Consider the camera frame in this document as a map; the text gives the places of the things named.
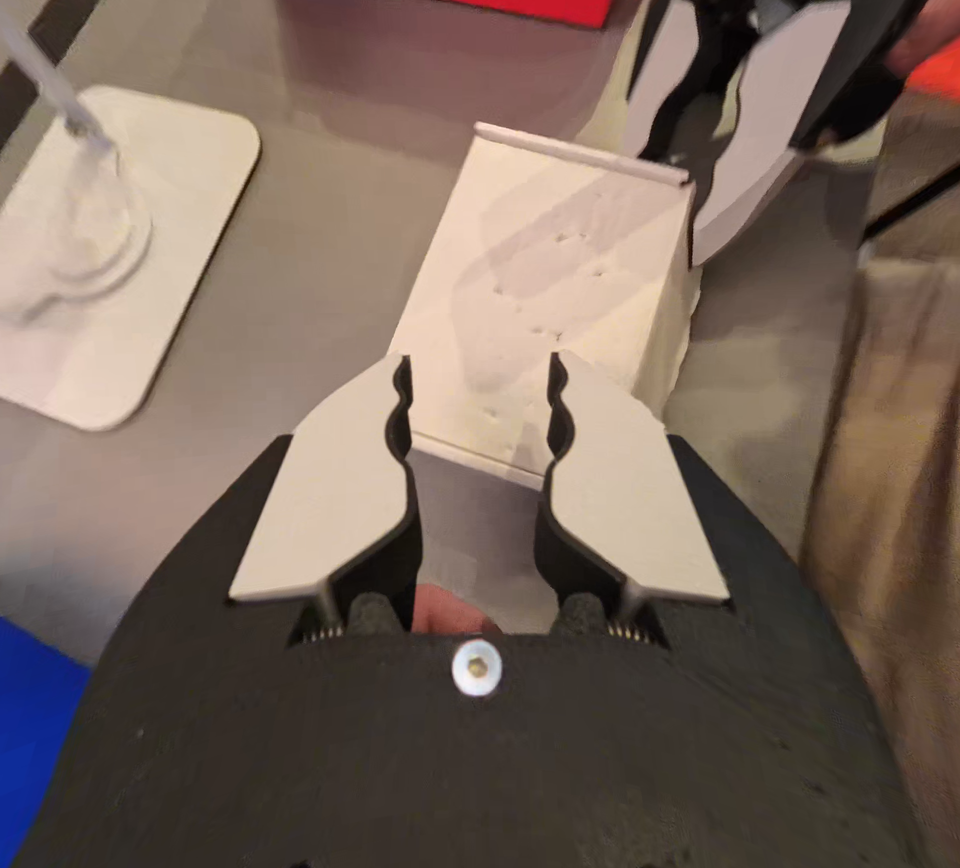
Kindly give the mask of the beige trousers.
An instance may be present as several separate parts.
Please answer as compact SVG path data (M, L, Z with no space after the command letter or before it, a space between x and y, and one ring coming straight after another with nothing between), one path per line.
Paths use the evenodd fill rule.
M936 866L958 866L958 103L906 94L861 250L800 566L857 659Z

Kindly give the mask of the orange-red object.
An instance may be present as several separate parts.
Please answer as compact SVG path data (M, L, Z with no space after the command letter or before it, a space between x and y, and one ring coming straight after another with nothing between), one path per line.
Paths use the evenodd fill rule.
M959 102L959 39L942 47L911 72L906 87L951 102Z

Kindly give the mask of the person's left hand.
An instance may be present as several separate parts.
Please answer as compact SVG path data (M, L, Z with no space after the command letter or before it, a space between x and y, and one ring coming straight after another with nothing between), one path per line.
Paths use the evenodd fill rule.
M501 634L494 620L479 608L433 584L419 584L415 589L411 631L442 636Z

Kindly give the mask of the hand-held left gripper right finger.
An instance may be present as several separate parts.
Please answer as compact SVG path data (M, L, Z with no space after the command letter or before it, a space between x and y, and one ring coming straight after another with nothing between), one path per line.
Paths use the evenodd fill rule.
M730 602L664 423L571 351L549 360L547 401L534 563L558 608L590 596L625 628L655 599Z

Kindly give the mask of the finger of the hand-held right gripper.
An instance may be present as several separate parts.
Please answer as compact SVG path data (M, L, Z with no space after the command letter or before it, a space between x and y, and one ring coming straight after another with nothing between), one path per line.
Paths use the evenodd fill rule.
M737 122L691 226L690 264L704 265L754 220L799 161L791 141L851 9L850 0L810 3L762 35L747 56Z
M625 152L665 162L687 110L710 108L721 125L729 83L743 58L743 3L650 0L630 74Z

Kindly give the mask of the white cardboard box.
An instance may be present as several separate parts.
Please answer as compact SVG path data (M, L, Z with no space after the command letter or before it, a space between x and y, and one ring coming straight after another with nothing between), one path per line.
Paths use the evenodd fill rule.
M389 346L414 448L539 490L562 350L662 419L699 299L694 192L678 167L478 122Z

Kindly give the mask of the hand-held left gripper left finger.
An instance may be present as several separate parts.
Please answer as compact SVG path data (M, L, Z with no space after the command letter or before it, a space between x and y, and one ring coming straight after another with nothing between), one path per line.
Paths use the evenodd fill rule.
M343 385L294 430L229 587L238 603L305 599L346 627L379 595L412 628L423 524L409 414L412 364L392 354Z

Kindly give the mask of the blue box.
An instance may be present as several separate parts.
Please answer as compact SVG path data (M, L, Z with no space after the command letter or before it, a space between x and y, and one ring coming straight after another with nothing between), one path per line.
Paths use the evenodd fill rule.
M75 662L1 620L1 865L11 866L42 805L90 679Z

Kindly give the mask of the person's right hand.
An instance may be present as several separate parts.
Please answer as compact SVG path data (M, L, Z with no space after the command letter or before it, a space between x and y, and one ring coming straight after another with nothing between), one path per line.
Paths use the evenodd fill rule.
M906 79L923 62L959 35L959 0L928 0L906 33L887 54L884 65Z

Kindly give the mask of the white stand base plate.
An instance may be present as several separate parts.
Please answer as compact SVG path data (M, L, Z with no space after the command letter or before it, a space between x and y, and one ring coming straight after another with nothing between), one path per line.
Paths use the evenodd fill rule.
M240 115L92 86L78 94L2 12L54 109L1 210L1 397L83 431L133 416L255 170Z

